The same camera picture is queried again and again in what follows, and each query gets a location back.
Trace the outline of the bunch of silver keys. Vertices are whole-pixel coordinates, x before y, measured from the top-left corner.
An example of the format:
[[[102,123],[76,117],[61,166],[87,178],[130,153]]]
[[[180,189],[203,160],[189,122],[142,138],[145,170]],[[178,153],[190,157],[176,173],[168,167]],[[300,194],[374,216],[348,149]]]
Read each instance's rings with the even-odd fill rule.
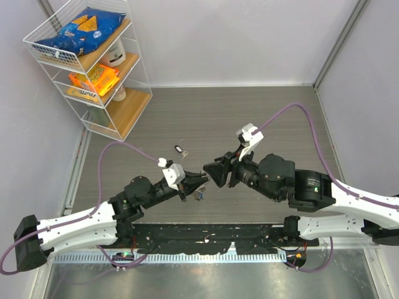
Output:
[[[194,193],[192,194],[192,196],[193,196],[193,198],[196,200],[196,201],[202,201],[202,200],[199,200],[199,193],[203,193],[203,194],[205,194],[205,192],[206,192],[206,186],[201,186],[201,187],[199,187],[197,190],[195,190],[194,191]]]

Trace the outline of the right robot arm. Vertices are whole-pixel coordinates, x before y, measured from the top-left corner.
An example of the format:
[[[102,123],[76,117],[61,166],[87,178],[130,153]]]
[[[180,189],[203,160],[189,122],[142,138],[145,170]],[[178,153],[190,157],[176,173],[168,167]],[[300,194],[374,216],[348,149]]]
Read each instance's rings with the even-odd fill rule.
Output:
[[[289,216],[282,238],[289,245],[323,237],[367,235],[379,245],[398,245],[398,197],[354,188],[293,161],[268,154],[256,163],[252,154],[227,152],[203,166],[218,187],[243,183],[274,202],[287,201],[299,212],[330,211],[334,216]]]

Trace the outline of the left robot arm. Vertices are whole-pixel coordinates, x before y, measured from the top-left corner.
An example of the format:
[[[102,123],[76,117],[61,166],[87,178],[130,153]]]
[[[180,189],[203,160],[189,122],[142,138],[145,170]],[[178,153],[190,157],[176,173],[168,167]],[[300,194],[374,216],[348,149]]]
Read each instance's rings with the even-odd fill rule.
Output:
[[[98,207],[53,219],[24,217],[15,233],[18,272],[39,268],[51,258],[82,247],[116,244],[121,248],[133,241],[132,223],[143,211],[175,196],[182,201],[209,181],[205,173],[187,171],[178,183],[170,170],[157,183],[145,176],[133,178],[124,190]]]

